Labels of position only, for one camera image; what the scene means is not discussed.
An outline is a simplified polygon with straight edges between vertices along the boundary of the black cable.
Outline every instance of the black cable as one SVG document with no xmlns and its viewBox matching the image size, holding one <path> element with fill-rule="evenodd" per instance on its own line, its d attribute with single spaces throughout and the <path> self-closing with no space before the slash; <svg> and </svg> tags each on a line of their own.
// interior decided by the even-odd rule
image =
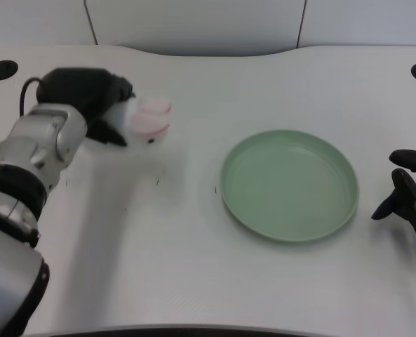
<svg viewBox="0 0 416 337">
<path fill-rule="evenodd" d="M 24 101 L 25 101 L 25 93 L 27 92 L 28 86 L 33 82 L 39 82 L 39 85 L 44 87 L 44 82 L 38 77 L 32 77 L 25 81 L 24 85 L 22 86 L 22 90 L 20 92 L 20 99 L 19 99 L 19 115 L 22 117 L 24 115 Z"/>
</svg>

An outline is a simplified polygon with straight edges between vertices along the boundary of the white table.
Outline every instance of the white table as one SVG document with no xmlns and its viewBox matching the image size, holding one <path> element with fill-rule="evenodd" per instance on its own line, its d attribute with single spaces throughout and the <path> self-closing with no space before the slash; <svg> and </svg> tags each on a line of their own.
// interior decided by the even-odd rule
<svg viewBox="0 0 416 337">
<path fill-rule="evenodd" d="M 161 148 L 138 160 L 85 140 L 62 173 L 39 222 L 51 280 L 28 334 L 216 324 L 416 337 L 416 236 L 396 216 L 370 219 L 393 189 L 391 151 L 416 149 L 416 48 L 192 58 L 9 46 L 3 59 L 20 70 L 0 81 L 0 140 L 18 118 L 24 80 L 59 66 L 105 67 L 174 107 Z M 27 108 L 33 103 L 31 88 Z M 361 198 L 343 230 L 282 244 L 228 215 L 222 160 L 243 138 L 275 128 L 312 133 L 348 157 Z"/>
</svg>

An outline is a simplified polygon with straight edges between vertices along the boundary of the plastic plate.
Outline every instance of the plastic plate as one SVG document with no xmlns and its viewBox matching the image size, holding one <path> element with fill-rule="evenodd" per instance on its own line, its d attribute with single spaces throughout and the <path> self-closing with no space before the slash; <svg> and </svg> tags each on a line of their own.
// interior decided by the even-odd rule
<svg viewBox="0 0 416 337">
<path fill-rule="evenodd" d="M 339 150 L 290 130 L 239 143 L 224 161 L 221 191 L 246 227 L 287 242 L 318 239 L 341 228 L 359 194 L 356 174 Z"/>
</svg>

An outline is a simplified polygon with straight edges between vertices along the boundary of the plush bunny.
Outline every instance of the plush bunny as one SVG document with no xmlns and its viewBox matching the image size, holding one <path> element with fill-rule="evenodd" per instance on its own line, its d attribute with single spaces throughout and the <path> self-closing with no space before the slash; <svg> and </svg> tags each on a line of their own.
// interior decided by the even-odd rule
<svg viewBox="0 0 416 337">
<path fill-rule="evenodd" d="M 127 146 L 145 147 L 165 138 L 171 108 L 167 98 L 130 98 L 113 106 L 103 119 L 123 137 Z"/>
</svg>

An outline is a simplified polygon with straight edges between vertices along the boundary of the white wall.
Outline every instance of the white wall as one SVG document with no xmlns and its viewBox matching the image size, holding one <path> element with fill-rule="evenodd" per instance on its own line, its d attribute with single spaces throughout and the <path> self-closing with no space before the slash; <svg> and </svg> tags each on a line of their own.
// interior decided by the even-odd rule
<svg viewBox="0 0 416 337">
<path fill-rule="evenodd" d="M 87 0 L 99 44 L 177 55 L 296 48 L 304 0 Z M 0 44 L 94 44 L 83 0 L 0 0 Z M 416 45 L 416 0 L 307 0 L 300 46 Z"/>
<path fill-rule="evenodd" d="M 94 44 L 83 0 L 0 0 L 0 44 Z"/>
<path fill-rule="evenodd" d="M 175 55 L 294 49 L 304 0 L 88 0 L 99 44 Z"/>
<path fill-rule="evenodd" d="M 416 0 L 307 0 L 300 46 L 416 46 Z"/>
</svg>

